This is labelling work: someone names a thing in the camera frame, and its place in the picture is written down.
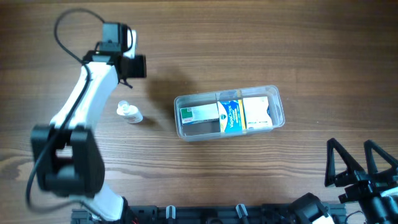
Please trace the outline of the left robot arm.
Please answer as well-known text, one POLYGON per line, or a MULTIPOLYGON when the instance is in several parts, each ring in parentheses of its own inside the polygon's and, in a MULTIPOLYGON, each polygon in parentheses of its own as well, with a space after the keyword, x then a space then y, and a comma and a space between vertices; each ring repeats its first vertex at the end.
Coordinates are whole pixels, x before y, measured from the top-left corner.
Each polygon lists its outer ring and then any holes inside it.
POLYGON ((105 183, 93 134, 117 85, 146 77, 146 58, 135 48, 134 30, 104 22, 101 41, 79 61, 80 77, 63 108, 50 124, 33 128, 34 167, 25 192, 30 210, 47 213, 78 203, 98 223, 138 223, 127 200, 105 183))

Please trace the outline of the white green medicine box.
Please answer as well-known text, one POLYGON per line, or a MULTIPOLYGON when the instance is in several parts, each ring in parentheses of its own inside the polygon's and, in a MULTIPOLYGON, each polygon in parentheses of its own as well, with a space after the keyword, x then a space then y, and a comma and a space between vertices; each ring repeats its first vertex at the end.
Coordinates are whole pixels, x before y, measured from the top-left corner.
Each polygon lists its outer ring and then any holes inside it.
POLYGON ((180 108, 183 125, 216 121, 219 119, 216 103, 180 108))

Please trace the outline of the blue VapoDrops box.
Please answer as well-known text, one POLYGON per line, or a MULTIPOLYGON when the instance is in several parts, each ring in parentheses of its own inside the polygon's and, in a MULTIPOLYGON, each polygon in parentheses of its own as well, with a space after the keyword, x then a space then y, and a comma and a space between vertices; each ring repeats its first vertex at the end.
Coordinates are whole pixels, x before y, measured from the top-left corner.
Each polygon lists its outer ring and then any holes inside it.
POLYGON ((246 129, 242 100, 218 101, 220 131, 236 133, 246 129))

